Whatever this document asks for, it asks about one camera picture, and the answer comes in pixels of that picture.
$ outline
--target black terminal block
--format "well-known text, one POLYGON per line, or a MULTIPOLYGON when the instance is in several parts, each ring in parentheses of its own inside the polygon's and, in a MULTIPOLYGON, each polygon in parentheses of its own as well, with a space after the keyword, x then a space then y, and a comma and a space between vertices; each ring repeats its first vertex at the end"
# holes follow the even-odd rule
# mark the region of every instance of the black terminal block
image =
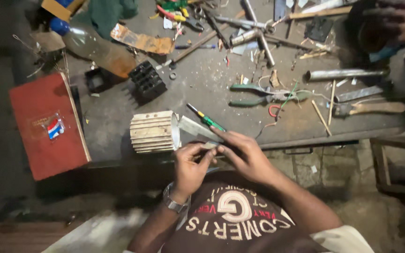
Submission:
POLYGON ((136 93, 145 102, 154 100, 167 90, 162 78, 147 60, 129 72, 129 77, 135 83, 136 93))

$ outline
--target man's right hand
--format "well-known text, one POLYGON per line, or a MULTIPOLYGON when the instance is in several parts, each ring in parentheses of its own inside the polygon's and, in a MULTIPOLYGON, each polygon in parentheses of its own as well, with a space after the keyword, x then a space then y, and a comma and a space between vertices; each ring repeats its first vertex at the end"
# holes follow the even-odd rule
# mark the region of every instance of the man's right hand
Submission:
POLYGON ((234 131, 223 132, 213 126, 210 129, 240 151, 238 156, 232 149, 224 145, 217 147, 217 151, 231 160, 235 169, 246 179, 268 185, 274 179, 273 175, 280 174, 280 171, 274 168, 267 159, 255 139, 234 131))

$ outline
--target washer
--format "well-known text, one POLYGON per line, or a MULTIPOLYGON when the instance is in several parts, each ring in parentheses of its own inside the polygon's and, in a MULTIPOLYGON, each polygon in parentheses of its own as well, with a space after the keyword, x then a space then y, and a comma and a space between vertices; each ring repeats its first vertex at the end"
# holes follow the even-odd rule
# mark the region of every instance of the washer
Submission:
POLYGON ((171 72, 171 73, 170 73, 170 79, 171 79, 171 80, 174 80, 174 79, 176 79, 176 78, 177 78, 176 72, 171 72))

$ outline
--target man's left hand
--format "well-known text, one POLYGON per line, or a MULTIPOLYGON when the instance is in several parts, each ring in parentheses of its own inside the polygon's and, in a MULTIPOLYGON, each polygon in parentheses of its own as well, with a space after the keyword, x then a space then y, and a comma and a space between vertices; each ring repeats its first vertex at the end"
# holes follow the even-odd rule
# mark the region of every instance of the man's left hand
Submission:
POLYGON ((194 162, 195 156, 205 150, 202 143, 196 143, 175 151, 176 185, 171 192, 171 199, 178 204, 184 204, 188 197, 198 190, 211 161, 217 162, 214 159, 217 154, 215 149, 207 151, 199 164, 194 162))

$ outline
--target red wire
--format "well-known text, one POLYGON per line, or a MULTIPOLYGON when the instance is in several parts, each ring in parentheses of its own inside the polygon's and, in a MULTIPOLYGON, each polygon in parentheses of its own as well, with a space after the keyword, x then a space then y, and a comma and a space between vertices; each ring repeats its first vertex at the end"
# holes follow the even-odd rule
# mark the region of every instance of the red wire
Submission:
POLYGON ((167 18, 174 20, 174 15, 164 10, 160 5, 157 5, 157 9, 162 12, 167 18))
POLYGON ((273 104, 273 105, 271 105, 270 107, 268 107, 268 114, 269 114, 271 117, 276 117, 277 115, 271 112, 271 109, 272 109, 272 108, 281 109, 281 105, 279 105, 279 104, 273 104))

